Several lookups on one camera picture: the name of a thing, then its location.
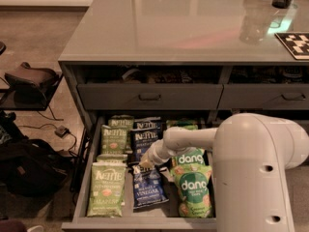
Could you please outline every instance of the black backpack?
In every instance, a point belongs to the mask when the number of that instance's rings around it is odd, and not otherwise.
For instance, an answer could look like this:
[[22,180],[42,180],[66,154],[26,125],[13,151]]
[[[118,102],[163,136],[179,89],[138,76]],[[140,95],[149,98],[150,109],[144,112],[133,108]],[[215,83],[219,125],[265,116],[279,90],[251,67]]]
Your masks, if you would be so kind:
[[0,182],[10,193],[38,196],[55,192],[69,177],[67,159],[41,139],[21,139],[0,145]]

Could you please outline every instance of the gray floor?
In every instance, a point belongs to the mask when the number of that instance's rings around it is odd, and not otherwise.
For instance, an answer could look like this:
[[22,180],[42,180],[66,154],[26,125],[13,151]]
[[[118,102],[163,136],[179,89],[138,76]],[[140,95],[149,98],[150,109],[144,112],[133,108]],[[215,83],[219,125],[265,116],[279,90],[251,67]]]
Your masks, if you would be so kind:
[[[7,50],[0,56],[1,74],[24,61],[33,67],[48,67],[59,71],[57,59],[82,16],[82,12],[0,11],[0,41],[7,45]],[[22,126],[39,127],[49,123],[56,126],[63,125],[77,137],[77,149],[83,127],[64,79],[50,107],[55,117],[64,121],[47,120],[35,111],[16,111],[15,123],[24,134],[30,138],[38,137],[46,140],[57,151],[68,149],[73,143],[73,138],[67,136],[61,139],[54,134],[53,127],[49,126],[44,127],[43,130],[28,129]],[[42,114],[51,117],[48,109]],[[309,166],[303,165],[288,170],[287,179],[295,231],[308,232]],[[70,220],[74,210],[69,185],[70,183],[67,183],[54,195],[40,198],[25,198],[0,193],[0,211],[4,211],[10,218],[22,220],[27,227],[41,224],[46,232],[61,231],[61,223]]]

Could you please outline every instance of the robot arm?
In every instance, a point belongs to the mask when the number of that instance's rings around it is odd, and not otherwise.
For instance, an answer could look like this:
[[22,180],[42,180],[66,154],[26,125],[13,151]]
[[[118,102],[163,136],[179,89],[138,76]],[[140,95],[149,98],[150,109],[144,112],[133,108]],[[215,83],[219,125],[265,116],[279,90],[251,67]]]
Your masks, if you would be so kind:
[[243,113],[218,129],[169,129],[140,164],[163,164],[193,146],[212,148],[218,232],[295,232],[285,169],[308,157],[309,137],[300,125]]

